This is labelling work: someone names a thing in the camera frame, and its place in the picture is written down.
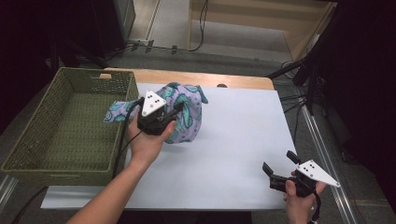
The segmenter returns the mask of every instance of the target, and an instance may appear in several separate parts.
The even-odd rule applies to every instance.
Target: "white table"
[[[138,83],[139,92],[162,84]],[[126,209],[282,209],[282,193],[269,188],[266,161],[277,175],[295,164],[290,131],[276,91],[203,86],[203,124],[192,143],[164,144]],[[49,187],[44,209],[79,209],[103,187]]]

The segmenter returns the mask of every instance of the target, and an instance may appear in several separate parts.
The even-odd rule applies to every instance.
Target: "teal patterned fabric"
[[[202,104],[208,104],[201,87],[172,82],[156,93],[166,100],[166,112],[170,112],[175,105],[184,103],[182,113],[177,114],[176,129],[165,142],[169,144],[192,142],[201,128]],[[106,113],[105,122],[124,121],[132,103],[114,102]],[[138,106],[134,108],[130,119],[135,115],[137,108]]]

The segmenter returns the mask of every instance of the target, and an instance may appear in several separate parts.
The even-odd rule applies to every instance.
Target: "wicker basket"
[[[2,172],[46,186],[105,185],[118,156],[121,124],[103,119],[114,101],[137,96],[132,72],[61,68]]]

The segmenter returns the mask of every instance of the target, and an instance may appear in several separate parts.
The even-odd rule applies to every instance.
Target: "wooden panel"
[[[204,2],[191,0],[192,20],[199,20]],[[210,0],[206,20],[304,33],[327,5],[312,0]]]
[[[159,3],[160,0],[134,0],[136,18],[129,36],[131,40],[149,39],[149,33],[152,23],[154,23]]]
[[[320,17],[317,17],[313,21],[312,26],[305,32],[290,32],[284,31],[286,42],[288,43],[291,57],[294,61],[298,61],[305,55],[307,46],[314,40],[316,35],[320,35],[324,28],[327,26],[330,20],[335,3],[328,3],[328,5],[322,9]]]
[[[229,88],[273,90],[274,85],[268,77],[240,77],[207,73],[174,72],[147,69],[107,68],[111,70],[133,71],[136,82],[167,84],[179,82],[216,87],[225,84]]]

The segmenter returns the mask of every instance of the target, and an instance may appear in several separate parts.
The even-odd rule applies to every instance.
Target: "human hand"
[[[317,183],[317,194],[320,194],[326,188],[323,182]],[[310,194],[305,198],[297,197],[296,187],[291,180],[286,181],[286,192],[283,200],[286,202],[286,216],[289,224],[306,224],[316,197]]]
[[[132,139],[141,130],[137,127],[139,112],[136,113],[131,124],[128,126],[128,135]],[[172,135],[175,130],[176,122],[172,120],[161,135],[148,135],[144,132],[139,134],[132,142],[132,158],[131,163],[138,162],[149,166],[157,159],[160,154],[163,142]]]

